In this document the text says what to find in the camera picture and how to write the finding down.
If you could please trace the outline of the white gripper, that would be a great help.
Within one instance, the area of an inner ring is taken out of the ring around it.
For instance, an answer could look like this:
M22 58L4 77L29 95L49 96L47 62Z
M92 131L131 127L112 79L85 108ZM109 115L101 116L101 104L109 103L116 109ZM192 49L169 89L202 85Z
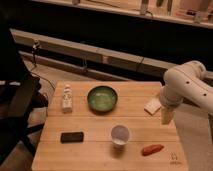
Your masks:
M163 87L160 90L159 100L164 106L161 109L161 123L168 125L174 117L174 112L171 108L178 107L183 102L183 97L169 87Z

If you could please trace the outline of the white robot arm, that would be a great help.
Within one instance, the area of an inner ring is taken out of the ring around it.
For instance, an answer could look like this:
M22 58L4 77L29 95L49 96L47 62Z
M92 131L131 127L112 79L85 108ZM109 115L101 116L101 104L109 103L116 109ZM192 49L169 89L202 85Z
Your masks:
M190 61L168 69L163 76L165 85L159 93L163 106L161 123L169 124L173 110L186 98L213 117L213 87L203 81L205 66L199 61Z

